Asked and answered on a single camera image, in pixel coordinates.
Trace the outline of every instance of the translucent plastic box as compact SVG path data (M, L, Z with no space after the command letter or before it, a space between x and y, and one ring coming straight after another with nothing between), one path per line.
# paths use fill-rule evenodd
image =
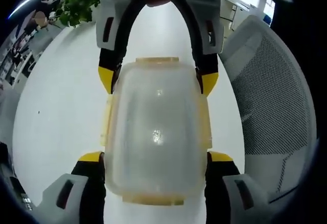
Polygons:
M106 185L123 201L181 205L202 190L211 130L193 66L177 58L126 64L108 121Z

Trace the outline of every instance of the white table surface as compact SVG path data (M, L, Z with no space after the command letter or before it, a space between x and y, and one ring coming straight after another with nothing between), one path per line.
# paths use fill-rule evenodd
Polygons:
M78 158L100 146L107 93L98 74L95 26L63 30L27 80L15 117L13 161L35 205ZM178 56L194 64L186 24L173 4L145 7L132 28L124 63L136 57ZM244 142L237 102L219 62L220 77L208 98L213 150L229 154L244 172ZM204 193L179 207L126 204L107 190L105 223L205 223Z

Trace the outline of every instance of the potted plant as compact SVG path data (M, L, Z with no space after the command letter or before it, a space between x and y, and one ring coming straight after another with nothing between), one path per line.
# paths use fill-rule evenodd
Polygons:
M100 0L62 0L56 10L56 17L64 26L76 27L81 22L94 21L92 11Z

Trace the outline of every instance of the green leaves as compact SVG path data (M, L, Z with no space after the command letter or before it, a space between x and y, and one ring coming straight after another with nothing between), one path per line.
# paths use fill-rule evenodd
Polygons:
M65 26L76 27L82 21L92 21L91 6L97 7L100 0L63 0L58 5L56 15Z

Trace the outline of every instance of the plastic container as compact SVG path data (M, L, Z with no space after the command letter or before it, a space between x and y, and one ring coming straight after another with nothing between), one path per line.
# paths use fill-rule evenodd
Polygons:
M106 186L123 201L182 205L202 190L211 130L193 66L178 58L126 64L108 116Z

